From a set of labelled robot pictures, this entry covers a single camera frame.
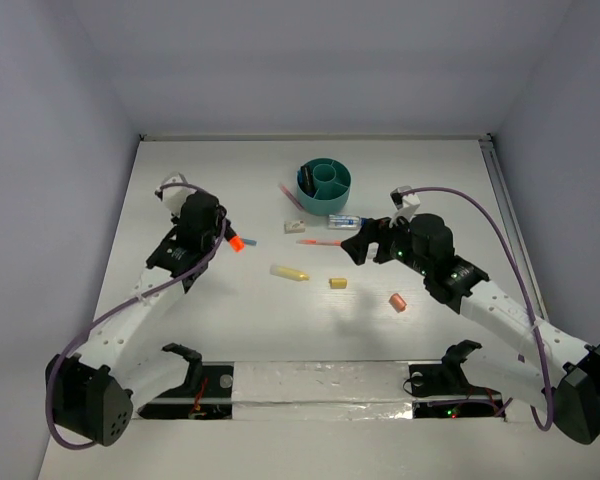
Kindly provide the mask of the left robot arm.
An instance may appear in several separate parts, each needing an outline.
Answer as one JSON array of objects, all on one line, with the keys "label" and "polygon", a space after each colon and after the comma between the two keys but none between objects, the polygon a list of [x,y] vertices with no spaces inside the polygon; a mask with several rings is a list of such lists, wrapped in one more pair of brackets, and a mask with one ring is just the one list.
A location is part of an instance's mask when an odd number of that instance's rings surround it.
[{"label": "left robot arm", "polygon": [[48,363],[45,416],[51,437],[68,450],[110,446],[135,412],[164,393],[200,397],[207,386],[202,356],[175,341],[146,343],[164,314],[207,270],[222,242],[241,250],[219,199],[186,183],[157,197],[172,227],[148,257],[132,295],[102,314]]}]

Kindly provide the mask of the clear spray bottle blue cap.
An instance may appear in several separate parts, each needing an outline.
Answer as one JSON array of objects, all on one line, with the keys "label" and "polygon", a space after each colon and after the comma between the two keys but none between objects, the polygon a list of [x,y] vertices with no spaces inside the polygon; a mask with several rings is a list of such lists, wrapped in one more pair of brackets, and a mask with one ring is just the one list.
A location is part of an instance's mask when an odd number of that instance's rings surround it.
[{"label": "clear spray bottle blue cap", "polygon": [[327,227],[333,230],[357,230],[366,222],[364,217],[353,215],[329,215]]}]

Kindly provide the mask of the black orange highlighter marker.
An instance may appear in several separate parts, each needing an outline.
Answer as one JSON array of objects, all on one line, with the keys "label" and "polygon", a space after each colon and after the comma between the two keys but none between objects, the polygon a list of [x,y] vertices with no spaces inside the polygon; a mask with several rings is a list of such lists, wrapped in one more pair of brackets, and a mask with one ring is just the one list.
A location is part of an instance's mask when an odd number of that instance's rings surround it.
[{"label": "black orange highlighter marker", "polygon": [[245,248],[244,241],[230,225],[225,227],[224,238],[235,252],[241,252]]}]

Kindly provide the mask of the metal rail table edge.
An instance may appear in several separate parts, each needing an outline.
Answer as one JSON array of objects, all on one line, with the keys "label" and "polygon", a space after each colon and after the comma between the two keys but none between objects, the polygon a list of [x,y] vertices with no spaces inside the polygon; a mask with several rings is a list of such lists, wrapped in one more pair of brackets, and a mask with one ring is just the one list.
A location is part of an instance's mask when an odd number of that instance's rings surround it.
[{"label": "metal rail table edge", "polygon": [[479,141],[481,153],[491,181],[492,189],[496,198],[500,216],[503,220],[504,230],[514,259],[519,267],[521,275],[534,305],[534,309],[544,319],[548,319],[548,313],[540,292],[539,284],[531,265],[530,257],[524,242],[524,238],[517,220],[513,203],[506,186],[503,171],[497,156],[496,148],[491,136],[481,138]]}]

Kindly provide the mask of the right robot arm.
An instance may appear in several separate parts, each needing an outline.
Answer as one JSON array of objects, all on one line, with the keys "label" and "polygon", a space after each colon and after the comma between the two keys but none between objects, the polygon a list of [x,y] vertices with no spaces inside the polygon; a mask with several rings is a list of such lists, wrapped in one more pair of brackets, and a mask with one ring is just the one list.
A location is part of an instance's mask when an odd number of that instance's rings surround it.
[{"label": "right robot arm", "polygon": [[362,265],[370,244],[378,247],[375,263],[398,261],[420,274],[434,300],[514,350],[507,367],[487,366],[496,390],[517,393],[577,443],[589,445],[600,436],[600,343],[531,320],[532,308],[516,303],[485,271],[456,254],[452,231],[437,215],[371,219],[341,247]]}]

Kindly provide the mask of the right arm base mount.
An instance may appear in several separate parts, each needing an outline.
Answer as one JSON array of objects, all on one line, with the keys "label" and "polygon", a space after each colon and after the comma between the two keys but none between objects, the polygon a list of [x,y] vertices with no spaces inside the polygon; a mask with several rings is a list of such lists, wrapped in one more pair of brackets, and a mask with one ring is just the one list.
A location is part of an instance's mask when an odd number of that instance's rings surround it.
[{"label": "right arm base mount", "polygon": [[408,367],[403,391],[415,399],[416,419],[503,418],[506,403],[489,388],[470,384],[462,365],[482,345],[472,340],[450,346],[440,360]]}]

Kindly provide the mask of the yellow highlighter cap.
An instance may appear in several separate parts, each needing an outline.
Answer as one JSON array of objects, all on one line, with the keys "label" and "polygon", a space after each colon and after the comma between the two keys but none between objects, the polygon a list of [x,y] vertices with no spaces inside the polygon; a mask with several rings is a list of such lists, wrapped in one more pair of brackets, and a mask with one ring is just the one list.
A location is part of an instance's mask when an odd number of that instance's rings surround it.
[{"label": "yellow highlighter cap", "polygon": [[346,289],[348,281],[346,278],[330,278],[329,285],[331,289]]}]

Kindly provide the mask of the white eraser in sleeve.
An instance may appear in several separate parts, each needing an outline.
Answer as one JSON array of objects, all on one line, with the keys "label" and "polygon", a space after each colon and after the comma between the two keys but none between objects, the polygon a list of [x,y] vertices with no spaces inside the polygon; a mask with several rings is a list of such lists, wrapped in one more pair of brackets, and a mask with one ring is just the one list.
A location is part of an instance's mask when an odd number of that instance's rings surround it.
[{"label": "white eraser in sleeve", "polygon": [[284,232],[286,234],[303,233],[305,230],[305,223],[302,220],[286,221],[284,223]]}]

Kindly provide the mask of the thin pink pen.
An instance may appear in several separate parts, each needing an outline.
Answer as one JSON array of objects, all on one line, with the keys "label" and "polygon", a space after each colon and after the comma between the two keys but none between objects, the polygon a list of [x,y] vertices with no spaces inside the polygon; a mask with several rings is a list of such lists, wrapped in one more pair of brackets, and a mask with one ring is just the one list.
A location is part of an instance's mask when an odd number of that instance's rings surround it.
[{"label": "thin pink pen", "polygon": [[284,184],[279,183],[278,188],[298,210],[304,211],[304,208],[299,202],[299,200],[291,193],[291,191]]}]

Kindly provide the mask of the orange highlighter piece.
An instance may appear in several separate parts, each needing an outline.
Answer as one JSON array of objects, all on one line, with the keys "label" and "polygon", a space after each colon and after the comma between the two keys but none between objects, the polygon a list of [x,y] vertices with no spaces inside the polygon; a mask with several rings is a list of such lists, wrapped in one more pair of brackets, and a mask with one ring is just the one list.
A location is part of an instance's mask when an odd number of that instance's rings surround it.
[{"label": "orange highlighter piece", "polygon": [[389,304],[398,313],[404,312],[407,307],[407,303],[398,293],[394,293],[390,296]]}]

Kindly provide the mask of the teal round compartment organizer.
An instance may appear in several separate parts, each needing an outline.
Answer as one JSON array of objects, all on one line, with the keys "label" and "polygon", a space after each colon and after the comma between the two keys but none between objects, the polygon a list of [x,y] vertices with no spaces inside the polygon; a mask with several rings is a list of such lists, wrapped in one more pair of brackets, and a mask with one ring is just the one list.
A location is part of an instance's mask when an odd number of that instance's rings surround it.
[{"label": "teal round compartment organizer", "polygon": [[351,188],[351,174],[347,167],[331,158],[316,158],[305,164],[312,169],[315,195],[309,197],[296,188],[296,198],[304,210],[316,216],[327,216],[342,211]]}]

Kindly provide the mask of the yellow highlighter body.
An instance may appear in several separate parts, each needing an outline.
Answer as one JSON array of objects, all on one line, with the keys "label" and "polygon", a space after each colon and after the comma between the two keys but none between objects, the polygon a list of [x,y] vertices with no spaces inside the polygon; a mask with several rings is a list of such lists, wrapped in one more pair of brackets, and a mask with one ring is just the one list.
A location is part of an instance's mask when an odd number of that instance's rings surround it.
[{"label": "yellow highlighter body", "polygon": [[272,265],[269,270],[270,274],[279,278],[292,280],[296,282],[309,281],[310,276],[298,269],[285,267],[281,265]]}]

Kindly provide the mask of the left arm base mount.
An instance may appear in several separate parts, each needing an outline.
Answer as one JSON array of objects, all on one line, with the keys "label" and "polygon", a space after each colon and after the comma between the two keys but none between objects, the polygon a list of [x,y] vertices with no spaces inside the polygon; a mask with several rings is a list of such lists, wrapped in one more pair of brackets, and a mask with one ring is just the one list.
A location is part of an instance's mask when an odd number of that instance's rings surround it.
[{"label": "left arm base mount", "polygon": [[145,420],[230,420],[233,416],[233,363],[206,363],[180,344],[162,348],[187,362],[180,385],[164,391],[137,412]]}]

